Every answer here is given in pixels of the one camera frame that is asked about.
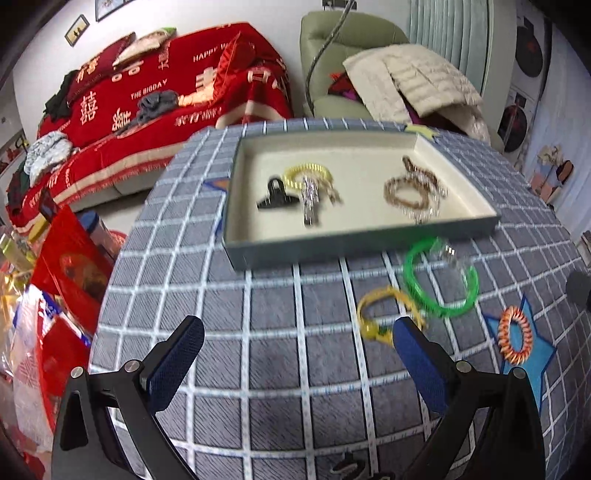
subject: red bag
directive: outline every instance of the red bag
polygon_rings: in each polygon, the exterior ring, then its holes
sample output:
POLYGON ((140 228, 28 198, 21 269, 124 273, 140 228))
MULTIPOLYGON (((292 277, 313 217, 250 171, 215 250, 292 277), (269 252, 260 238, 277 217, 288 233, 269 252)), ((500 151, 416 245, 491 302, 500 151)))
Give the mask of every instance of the red bag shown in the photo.
POLYGON ((54 218, 31 283, 61 296, 80 326, 94 335, 112 266, 68 206, 54 218))

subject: blue star pattern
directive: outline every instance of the blue star pattern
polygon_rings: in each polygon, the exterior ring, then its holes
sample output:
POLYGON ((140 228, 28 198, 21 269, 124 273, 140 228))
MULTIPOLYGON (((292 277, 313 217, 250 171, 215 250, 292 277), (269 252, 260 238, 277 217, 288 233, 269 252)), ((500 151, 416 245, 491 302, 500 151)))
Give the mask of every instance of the blue star pattern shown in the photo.
MULTIPOLYGON (((521 304, 519 309, 527 317, 534 334, 534 347, 531 351, 529 358, 520 365, 527 372, 527 376, 530 379, 531 389, 534 392, 535 402, 538 405, 538 410, 541 408, 542 403, 542 376, 548 367, 548 364, 552 360, 552 357, 556 353, 556 347, 554 347, 549 341, 544 339, 538 334, 538 329, 534 322, 534 316, 531 312, 531 305, 527 300, 526 296, 521 297, 521 304)), ((498 331, 500 319, 492 317, 487 314, 482 314, 486 325, 491 333, 491 336, 498 341, 498 331)), ((511 322, 509 330, 509 338, 511 340, 511 346, 516 350, 521 350, 523 345, 523 336, 521 329, 515 322, 511 322)), ((502 371, 506 375, 516 365, 510 364, 507 360, 503 361, 502 371)))
MULTIPOLYGON (((224 192, 224 195, 226 195, 228 193, 228 187, 230 186, 230 178, 224 177, 224 178, 220 178, 220 179, 205 180, 203 182, 203 184, 206 187, 209 187, 213 190, 219 190, 220 192, 224 192)), ((222 225, 223 225, 223 215, 220 217, 220 221, 217 223, 216 237, 219 236, 220 233, 222 233, 222 225)))

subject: red throw blanket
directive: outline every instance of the red throw blanket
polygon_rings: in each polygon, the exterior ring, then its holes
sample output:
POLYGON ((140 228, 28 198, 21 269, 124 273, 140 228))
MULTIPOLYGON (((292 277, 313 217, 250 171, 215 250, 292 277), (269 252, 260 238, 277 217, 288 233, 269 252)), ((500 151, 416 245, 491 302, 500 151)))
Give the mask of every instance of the red throw blanket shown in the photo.
MULTIPOLYGON (((238 33, 255 47, 253 65, 271 71, 277 79, 277 88, 288 92, 289 79, 283 60, 270 43, 248 23, 223 25, 175 38, 161 50, 105 78, 72 104, 71 118, 57 122, 47 118, 37 137, 59 129, 75 147, 83 148, 133 119, 143 96, 162 90, 173 90, 179 95, 195 92, 203 86, 204 79, 213 75, 224 49, 238 33)), ((238 100, 235 107, 246 100, 238 100)), ((282 103, 290 103, 287 94, 282 103)))
MULTIPOLYGON (((83 95, 88 97, 94 93, 96 110, 92 119, 80 120, 82 98, 74 104, 72 118, 61 122, 60 129, 74 145, 84 148, 59 170, 46 174, 30 188, 21 210, 9 210, 10 219, 19 232, 28 232, 41 218, 39 198, 44 186, 49 187, 56 203, 69 204, 122 180, 164 168, 184 142, 203 128, 293 117, 289 81, 281 57, 249 24, 226 25, 176 38, 168 48, 168 67, 160 68, 165 63, 165 52, 144 57, 137 74, 126 73, 127 77, 124 75, 117 82, 103 80, 83 95), (164 72, 162 79, 167 79, 161 86, 157 83, 154 89, 148 87, 150 92, 171 89, 182 95, 193 93, 196 82, 203 80, 204 70, 217 68, 225 48, 223 42, 232 41, 238 32, 255 45, 256 56, 245 70, 231 72, 223 96, 215 103, 178 108, 145 125, 130 128, 118 137, 112 133, 115 127, 121 126, 116 120, 121 118, 122 112, 133 108, 135 116, 139 98, 131 98, 134 94, 129 92, 139 92, 138 85, 143 84, 138 83, 138 79, 148 81, 141 76, 144 66, 151 65, 152 72, 164 72), (173 63, 177 65, 174 74, 173 63)), ((58 128, 59 123, 46 120, 40 135, 58 128)))

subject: yellow hair tie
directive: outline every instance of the yellow hair tie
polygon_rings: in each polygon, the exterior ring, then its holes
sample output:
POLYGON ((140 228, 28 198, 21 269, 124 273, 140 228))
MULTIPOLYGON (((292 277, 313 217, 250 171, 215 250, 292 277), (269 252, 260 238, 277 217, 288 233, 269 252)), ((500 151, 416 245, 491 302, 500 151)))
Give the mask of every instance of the yellow hair tie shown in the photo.
POLYGON ((307 171, 318 174, 320 178, 326 183, 332 184, 333 178, 329 172, 329 169, 323 167, 322 165, 318 165, 317 163, 302 163, 300 165, 296 165, 295 167, 288 168, 281 178, 283 180, 283 184, 286 186, 286 188, 292 190, 303 190, 304 184, 300 181, 296 181, 296 177, 300 173, 307 171))
POLYGON ((394 340, 392 338, 392 329, 380 326, 375 320, 366 319, 361 313, 366 306, 387 299, 388 297, 394 297, 396 300, 404 304, 407 310, 412 314, 413 321, 417 324, 419 330, 423 330, 426 322, 411 298, 397 288, 392 286, 377 288, 366 294, 357 304, 357 320, 359 322, 361 336, 366 340, 377 340, 378 342, 393 347, 394 340))

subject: table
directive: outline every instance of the table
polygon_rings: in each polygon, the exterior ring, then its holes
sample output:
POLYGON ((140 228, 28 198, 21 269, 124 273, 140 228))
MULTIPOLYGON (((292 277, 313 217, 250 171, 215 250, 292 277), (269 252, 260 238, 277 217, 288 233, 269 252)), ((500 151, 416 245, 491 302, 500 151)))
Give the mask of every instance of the table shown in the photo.
MULTIPOLYGON (((321 264, 234 272, 219 222, 233 154, 242 137, 305 129, 400 131, 379 122, 290 120, 192 136, 150 193, 119 257, 103 302, 90 371, 143 358, 187 314, 203 319, 206 341, 169 408, 164 430, 202 480, 324 479, 345 451, 373 468, 402 472, 436 418, 419 398, 395 351, 364 343, 355 304, 369 290, 401 284, 404 252, 321 264)), ((478 370, 501 357, 482 313, 500 314, 526 293, 539 333, 557 354, 544 375, 541 424, 547 478, 578 452, 590 417, 590 316, 567 302, 566 277, 584 264, 567 231, 494 150, 442 132, 443 150, 502 212, 494 236, 457 243, 480 275, 475 309, 431 320, 430 340, 478 370)), ((418 277, 440 300, 457 300, 452 273, 423 261, 418 277)), ((394 301, 370 309, 392 321, 394 301)), ((458 455, 455 478, 475 447, 479 411, 458 455)), ((120 415, 115 426, 140 474, 120 415)))

